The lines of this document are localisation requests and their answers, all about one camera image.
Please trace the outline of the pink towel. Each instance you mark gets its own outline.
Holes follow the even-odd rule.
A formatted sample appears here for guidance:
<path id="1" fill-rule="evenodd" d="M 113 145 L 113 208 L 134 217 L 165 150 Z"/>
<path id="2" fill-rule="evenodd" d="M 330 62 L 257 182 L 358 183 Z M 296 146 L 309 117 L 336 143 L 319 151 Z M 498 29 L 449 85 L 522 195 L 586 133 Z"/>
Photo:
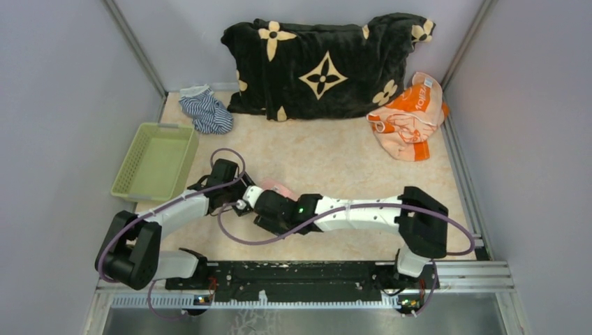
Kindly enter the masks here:
<path id="1" fill-rule="evenodd" d="M 299 194 L 297 194 L 296 192 L 289 189 L 287 186 L 284 186 L 282 183 L 280 183 L 279 181 L 276 181 L 274 179 L 270 179 L 270 178 L 263 179 L 260 182 L 260 187 L 265 190 L 274 191 L 274 192 L 276 192 L 286 198 L 294 200 L 294 201 L 297 201 L 299 198 Z"/>

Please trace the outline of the orange white towel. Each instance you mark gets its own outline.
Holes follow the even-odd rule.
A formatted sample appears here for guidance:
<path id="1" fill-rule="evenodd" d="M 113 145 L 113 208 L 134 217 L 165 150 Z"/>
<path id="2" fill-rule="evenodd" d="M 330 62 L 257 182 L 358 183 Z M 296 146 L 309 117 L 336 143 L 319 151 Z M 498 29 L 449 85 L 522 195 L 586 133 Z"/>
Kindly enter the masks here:
<path id="1" fill-rule="evenodd" d="M 368 113 L 373 135 L 382 148 L 399 161 L 430 158 L 428 139 L 450 113 L 436 79 L 416 72 L 411 85 L 392 102 Z"/>

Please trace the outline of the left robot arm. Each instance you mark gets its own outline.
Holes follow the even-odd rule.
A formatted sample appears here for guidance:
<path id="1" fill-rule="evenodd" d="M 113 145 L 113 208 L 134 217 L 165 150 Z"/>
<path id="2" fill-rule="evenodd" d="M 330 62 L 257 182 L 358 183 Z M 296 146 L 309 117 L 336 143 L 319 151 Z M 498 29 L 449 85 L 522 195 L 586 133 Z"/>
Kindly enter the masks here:
<path id="1" fill-rule="evenodd" d="M 186 224 L 240 200 L 253 184 L 238 164 L 220 158 L 209 174 L 177 197 L 139 214 L 118 212 L 96 257 L 96 271 L 104 281 L 134 290 L 171 278 L 182 278 L 193 289 L 204 287 L 209 280 L 206 257 L 186 248 L 162 251 L 161 242 Z"/>

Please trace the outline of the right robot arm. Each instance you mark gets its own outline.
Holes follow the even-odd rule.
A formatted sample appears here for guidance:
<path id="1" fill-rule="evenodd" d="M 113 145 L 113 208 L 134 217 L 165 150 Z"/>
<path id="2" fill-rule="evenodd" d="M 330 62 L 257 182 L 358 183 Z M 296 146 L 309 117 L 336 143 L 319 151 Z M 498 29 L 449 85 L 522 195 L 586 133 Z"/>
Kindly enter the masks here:
<path id="1" fill-rule="evenodd" d="M 279 236 L 334 230 L 377 230 L 399 235 L 404 246 L 396 256 L 393 278 L 412 287 L 428 261 L 447 255 L 448 209 L 414 186 L 401 195 L 374 200 L 344 200 L 303 194 L 297 200 L 276 191 L 249 186 L 242 199 L 256 213 L 255 224 Z"/>

